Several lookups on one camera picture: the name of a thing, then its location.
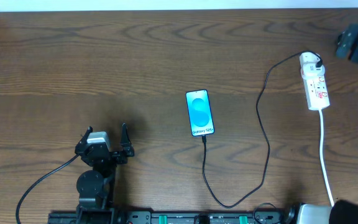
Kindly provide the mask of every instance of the white power strip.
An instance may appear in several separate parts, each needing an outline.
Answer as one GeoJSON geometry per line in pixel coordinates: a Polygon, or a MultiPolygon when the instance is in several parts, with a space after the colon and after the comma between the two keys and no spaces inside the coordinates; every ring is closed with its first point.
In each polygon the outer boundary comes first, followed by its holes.
{"type": "Polygon", "coordinates": [[[328,91],[324,77],[324,65],[316,67],[320,59],[312,53],[300,55],[301,75],[305,85],[309,110],[321,110],[329,106],[328,91]]]}
{"type": "Polygon", "coordinates": [[[324,78],[324,65],[317,67],[320,58],[317,55],[307,52],[300,55],[301,76],[305,85],[306,98],[308,100],[309,110],[318,111],[320,115],[320,145],[319,155],[321,170],[323,171],[324,183],[326,184],[328,198],[331,206],[334,206],[334,199],[329,187],[326,165],[324,163],[324,120],[322,109],[329,106],[329,98],[326,80],[324,78]]]}

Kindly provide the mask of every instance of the white wall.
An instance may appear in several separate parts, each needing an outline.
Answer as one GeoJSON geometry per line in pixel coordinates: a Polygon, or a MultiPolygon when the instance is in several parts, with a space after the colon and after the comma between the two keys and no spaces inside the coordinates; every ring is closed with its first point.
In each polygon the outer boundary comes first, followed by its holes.
{"type": "Polygon", "coordinates": [[[358,0],[0,0],[0,12],[358,7],[358,0]]]}

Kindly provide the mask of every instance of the green connector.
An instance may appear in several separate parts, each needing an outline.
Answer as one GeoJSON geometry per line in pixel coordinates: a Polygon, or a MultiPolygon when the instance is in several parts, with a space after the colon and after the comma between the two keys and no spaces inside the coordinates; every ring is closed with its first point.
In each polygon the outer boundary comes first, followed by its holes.
{"type": "Polygon", "coordinates": [[[167,224],[167,216],[166,215],[160,215],[158,218],[159,224],[167,224]]]}
{"type": "Polygon", "coordinates": [[[248,224],[248,217],[240,216],[240,224],[248,224]]]}

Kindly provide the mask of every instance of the phone screen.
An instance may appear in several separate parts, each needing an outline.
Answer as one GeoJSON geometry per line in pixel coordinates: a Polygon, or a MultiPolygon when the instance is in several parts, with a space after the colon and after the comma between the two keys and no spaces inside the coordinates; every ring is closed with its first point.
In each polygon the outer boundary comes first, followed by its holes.
{"type": "Polygon", "coordinates": [[[191,134],[193,136],[213,134],[215,129],[211,107],[209,106],[208,92],[206,90],[187,92],[186,100],[191,134]]]}

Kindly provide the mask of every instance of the wooden surface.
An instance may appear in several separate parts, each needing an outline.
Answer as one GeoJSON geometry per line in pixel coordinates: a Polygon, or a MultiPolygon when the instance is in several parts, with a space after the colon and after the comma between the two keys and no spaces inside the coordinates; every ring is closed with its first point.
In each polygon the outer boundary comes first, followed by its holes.
{"type": "MultiPolygon", "coordinates": [[[[154,210],[223,210],[201,176],[203,145],[185,92],[209,90],[216,132],[206,175],[224,203],[262,177],[267,145],[255,113],[267,70],[301,50],[324,58],[331,106],[323,111],[334,198],[358,203],[358,65],[334,57],[358,9],[0,13],[0,223],[22,194],[74,155],[89,125],[117,148],[122,122],[136,156],[118,168],[116,202],[154,210]]],[[[262,202],[328,205],[294,58],[270,75],[260,114],[272,145],[264,186],[233,210],[262,202]]],[[[74,210],[77,159],[25,199],[23,223],[74,210]]]]}

